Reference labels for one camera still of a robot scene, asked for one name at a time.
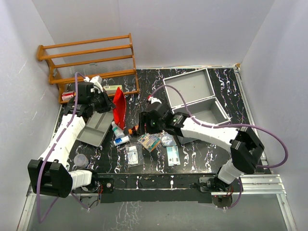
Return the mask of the red fabric medicine pouch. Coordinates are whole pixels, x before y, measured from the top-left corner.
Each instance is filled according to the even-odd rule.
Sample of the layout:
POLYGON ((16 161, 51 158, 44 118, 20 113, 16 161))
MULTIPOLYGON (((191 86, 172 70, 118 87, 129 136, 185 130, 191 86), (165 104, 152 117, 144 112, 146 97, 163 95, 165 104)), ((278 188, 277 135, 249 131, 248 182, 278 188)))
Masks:
POLYGON ((127 104, 125 95, 120 87, 115 92, 113 103, 115 104, 115 108, 113 109, 114 122, 123 130, 125 127, 127 104))

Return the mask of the brown bottle orange cap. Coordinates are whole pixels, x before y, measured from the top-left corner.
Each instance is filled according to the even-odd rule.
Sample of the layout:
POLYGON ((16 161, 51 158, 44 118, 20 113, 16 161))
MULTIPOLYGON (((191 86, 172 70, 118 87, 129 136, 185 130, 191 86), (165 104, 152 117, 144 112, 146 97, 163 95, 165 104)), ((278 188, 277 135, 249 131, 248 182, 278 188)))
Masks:
POLYGON ((129 134, 130 134, 131 136, 137 136, 137 135, 139 135, 139 134, 140 134, 140 132, 139 132, 139 126, 138 126, 138 125, 133 126, 132 128, 130 128, 130 129, 128 130, 128 132, 129 132, 129 134))

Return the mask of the blue white plaster pack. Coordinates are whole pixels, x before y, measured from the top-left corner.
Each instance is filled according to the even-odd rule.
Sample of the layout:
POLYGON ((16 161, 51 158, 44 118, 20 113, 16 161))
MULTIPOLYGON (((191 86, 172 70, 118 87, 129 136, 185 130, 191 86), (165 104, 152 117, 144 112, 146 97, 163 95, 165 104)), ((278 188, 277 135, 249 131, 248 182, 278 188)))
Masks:
POLYGON ((141 143, 148 152, 152 152, 161 143, 157 134, 149 133, 141 135, 137 141, 141 143))

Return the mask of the round item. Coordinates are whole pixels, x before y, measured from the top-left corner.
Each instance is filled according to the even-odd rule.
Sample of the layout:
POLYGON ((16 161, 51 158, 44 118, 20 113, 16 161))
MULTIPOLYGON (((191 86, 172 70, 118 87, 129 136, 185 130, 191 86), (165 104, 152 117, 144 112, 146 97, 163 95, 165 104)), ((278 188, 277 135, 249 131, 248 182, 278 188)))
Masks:
POLYGON ((166 133, 160 137, 160 141, 163 147, 175 146, 176 142, 172 135, 166 133))

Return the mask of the teal white sachet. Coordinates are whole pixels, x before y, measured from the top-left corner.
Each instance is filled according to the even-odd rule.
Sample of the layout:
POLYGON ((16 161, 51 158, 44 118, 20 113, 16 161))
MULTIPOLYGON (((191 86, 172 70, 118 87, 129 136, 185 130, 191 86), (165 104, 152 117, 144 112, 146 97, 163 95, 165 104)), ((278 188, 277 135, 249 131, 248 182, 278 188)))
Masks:
POLYGON ((169 167, 180 165, 179 150, 177 146, 167 147, 167 159, 169 167))

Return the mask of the clear bag of gauze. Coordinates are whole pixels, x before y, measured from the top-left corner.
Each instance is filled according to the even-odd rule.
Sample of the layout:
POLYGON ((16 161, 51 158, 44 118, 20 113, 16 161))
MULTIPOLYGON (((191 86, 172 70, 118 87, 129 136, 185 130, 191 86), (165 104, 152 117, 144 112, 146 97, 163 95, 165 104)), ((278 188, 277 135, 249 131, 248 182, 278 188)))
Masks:
POLYGON ((139 142, 125 145, 126 163, 128 167, 136 167, 144 164, 142 144, 139 142))

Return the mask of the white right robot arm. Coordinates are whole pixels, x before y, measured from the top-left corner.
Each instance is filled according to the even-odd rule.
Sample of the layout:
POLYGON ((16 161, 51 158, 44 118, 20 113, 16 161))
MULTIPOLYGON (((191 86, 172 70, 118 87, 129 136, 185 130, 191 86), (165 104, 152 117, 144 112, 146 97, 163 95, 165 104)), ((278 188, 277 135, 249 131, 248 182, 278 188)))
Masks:
POLYGON ((253 174, 264 151, 263 143, 250 127, 217 128, 187 113, 173 113, 160 101, 149 103, 147 109, 139 114, 138 133, 157 134, 162 131, 205 141, 231 154, 214 177, 198 183, 200 189, 212 192, 224 192, 235 179, 244 174, 253 174))

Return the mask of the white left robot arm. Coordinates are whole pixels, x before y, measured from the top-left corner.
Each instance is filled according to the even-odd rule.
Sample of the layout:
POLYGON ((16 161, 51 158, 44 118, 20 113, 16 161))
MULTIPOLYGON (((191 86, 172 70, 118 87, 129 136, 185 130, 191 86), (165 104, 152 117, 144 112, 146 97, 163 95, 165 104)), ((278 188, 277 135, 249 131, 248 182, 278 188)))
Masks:
POLYGON ((27 169, 33 192, 66 198, 72 190, 84 187, 89 192, 99 188, 92 170, 66 169, 67 160, 78 135, 93 113, 105 113, 115 108, 98 81, 79 82, 77 93, 65 108, 61 124, 52 141, 38 159, 32 159, 27 169))

